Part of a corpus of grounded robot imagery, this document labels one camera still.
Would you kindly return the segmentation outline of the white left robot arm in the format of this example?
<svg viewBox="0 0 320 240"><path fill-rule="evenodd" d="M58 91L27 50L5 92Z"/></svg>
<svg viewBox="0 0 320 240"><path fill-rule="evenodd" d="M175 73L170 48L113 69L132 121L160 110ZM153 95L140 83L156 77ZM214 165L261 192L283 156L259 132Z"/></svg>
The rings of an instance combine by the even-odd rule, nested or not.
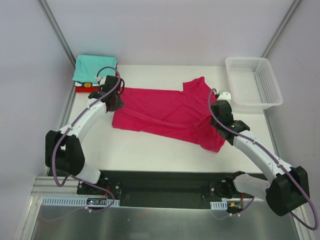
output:
<svg viewBox="0 0 320 240"><path fill-rule="evenodd" d="M102 85L89 94L76 117L58 131L50 130L46 134L45 165L51 168L54 176L60 171L88 182L89 190L96 195L105 191L105 176L101 170L86 163L82 142L100 117L124 106L121 99L124 88L125 82L119 76L103 77Z"/></svg>

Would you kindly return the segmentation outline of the white plastic basket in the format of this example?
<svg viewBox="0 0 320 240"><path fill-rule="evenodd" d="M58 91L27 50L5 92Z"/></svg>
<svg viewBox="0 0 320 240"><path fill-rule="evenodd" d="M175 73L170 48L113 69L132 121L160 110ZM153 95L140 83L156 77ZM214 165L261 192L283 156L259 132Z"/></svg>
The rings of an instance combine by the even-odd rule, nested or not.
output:
<svg viewBox="0 0 320 240"><path fill-rule="evenodd" d="M256 114L282 105L281 90L268 59L228 57L225 66L234 110Z"/></svg>

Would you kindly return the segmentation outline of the crimson pink t shirt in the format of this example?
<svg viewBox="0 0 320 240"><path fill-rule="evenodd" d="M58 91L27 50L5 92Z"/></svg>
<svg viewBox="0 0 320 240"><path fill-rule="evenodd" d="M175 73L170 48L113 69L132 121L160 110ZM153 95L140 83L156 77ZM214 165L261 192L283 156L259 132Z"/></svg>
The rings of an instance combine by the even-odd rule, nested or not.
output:
<svg viewBox="0 0 320 240"><path fill-rule="evenodd" d="M211 125L208 102L217 99L210 91L203 76L184 82L181 91L127 87L112 127L181 140L217 153L225 140Z"/></svg>

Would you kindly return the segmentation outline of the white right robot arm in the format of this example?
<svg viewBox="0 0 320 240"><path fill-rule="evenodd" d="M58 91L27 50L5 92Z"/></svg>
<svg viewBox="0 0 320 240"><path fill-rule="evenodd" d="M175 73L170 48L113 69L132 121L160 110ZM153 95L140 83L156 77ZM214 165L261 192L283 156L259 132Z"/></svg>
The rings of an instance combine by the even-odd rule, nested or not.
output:
<svg viewBox="0 0 320 240"><path fill-rule="evenodd" d="M265 200L278 216L284 216L310 201L307 171L292 167L258 142L248 125L235 120L227 100L208 103L211 125L231 146L244 153L264 174L265 180L243 171L227 176L220 185L220 195L234 198L241 193Z"/></svg>

